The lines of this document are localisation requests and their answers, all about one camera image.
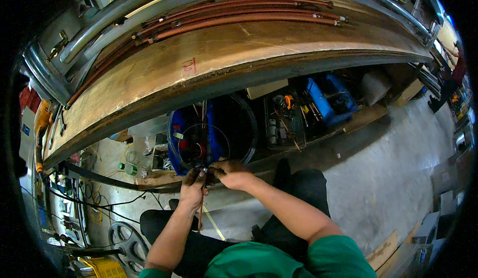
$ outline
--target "hand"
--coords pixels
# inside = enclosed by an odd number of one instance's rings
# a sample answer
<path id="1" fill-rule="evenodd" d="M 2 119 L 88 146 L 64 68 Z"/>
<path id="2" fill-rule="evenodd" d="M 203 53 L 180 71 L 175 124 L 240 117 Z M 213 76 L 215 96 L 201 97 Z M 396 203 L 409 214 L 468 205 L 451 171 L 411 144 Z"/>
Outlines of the hand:
<path id="1" fill-rule="evenodd" d="M 242 190 L 251 179 L 256 179 L 254 174 L 248 171 L 237 160 L 221 160 L 209 166 L 209 173 L 218 178 L 221 183 L 232 190 Z"/>
<path id="2" fill-rule="evenodd" d="M 201 206 L 201 200 L 209 194 L 204 186 L 206 174 L 198 168 L 192 168 L 186 174 L 182 181 L 181 195 L 179 196 L 179 206 L 193 212 L 197 211 Z"/>

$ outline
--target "wheel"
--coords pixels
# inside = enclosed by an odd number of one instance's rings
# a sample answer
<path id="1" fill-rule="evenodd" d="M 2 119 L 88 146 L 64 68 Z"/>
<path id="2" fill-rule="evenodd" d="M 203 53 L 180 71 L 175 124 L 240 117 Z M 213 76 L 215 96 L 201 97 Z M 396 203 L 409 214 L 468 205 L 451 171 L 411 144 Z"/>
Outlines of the wheel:
<path id="1" fill-rule="evenodd" d="M 136 229 L 126 222 L 115 222 L 108 230 L 108 242 L 114 249 L 121 250 L 122 253 L 116 254 L 116 258 L 123 268 L 140 275 L 149 249 Z"/>

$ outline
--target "yellow plastic crate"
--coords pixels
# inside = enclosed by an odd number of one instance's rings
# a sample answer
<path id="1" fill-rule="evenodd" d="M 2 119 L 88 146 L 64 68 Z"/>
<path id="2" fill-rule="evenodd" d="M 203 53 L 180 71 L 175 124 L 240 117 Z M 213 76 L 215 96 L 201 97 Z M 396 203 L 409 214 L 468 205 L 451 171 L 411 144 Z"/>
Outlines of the yellow plastic crate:
<path id="1" fill-rule="evenodd" d="M 92 267 L 98 278 L 128 278 L 121 264 L 108 257 L 89 259 L 80 257 L 79 260 Z"/>

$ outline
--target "green shirt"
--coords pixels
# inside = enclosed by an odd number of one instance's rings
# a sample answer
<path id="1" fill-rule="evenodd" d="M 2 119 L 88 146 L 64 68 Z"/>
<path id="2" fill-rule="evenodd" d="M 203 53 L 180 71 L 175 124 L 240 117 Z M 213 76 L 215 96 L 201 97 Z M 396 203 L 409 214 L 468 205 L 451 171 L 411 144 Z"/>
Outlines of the green shirt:
<path id="1" fill-rule="evenodd" d="M 145 269 L 139 278 L 165 278 L 158 269 Z M 245 242 L 230 246 L 209 263 L 206 278 L 217 277 L 377 277 L 357 244 L 345 235 L 316 240 L 305 264 L 276 247 Z"/>

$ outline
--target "knee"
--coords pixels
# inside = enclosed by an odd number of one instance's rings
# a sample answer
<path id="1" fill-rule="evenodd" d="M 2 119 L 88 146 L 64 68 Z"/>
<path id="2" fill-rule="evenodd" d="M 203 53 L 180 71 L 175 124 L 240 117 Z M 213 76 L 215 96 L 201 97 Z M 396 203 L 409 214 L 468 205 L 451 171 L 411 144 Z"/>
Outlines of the knee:
<path id="1" fill-rule="evenodd" d="M 322 171 L 318 169 L 302 169 L 295 172 L 292 175 L 293 180 L 296 183 L 296 186 L 310 186 L 311 183 L 313 184 L 326 184 L 327 180 L 322 173 Z"/>
<path id="2" fill-rule="evenodd" d="M 143 227 L 148 226 L 149 223 L 152 221 L 152 219 L 157 218 L 156 214 L 158 213 L 158 210 L 147 210 L 144 211 L 141 216 L 140 216 L 140 227 L 141 230 Z"/>

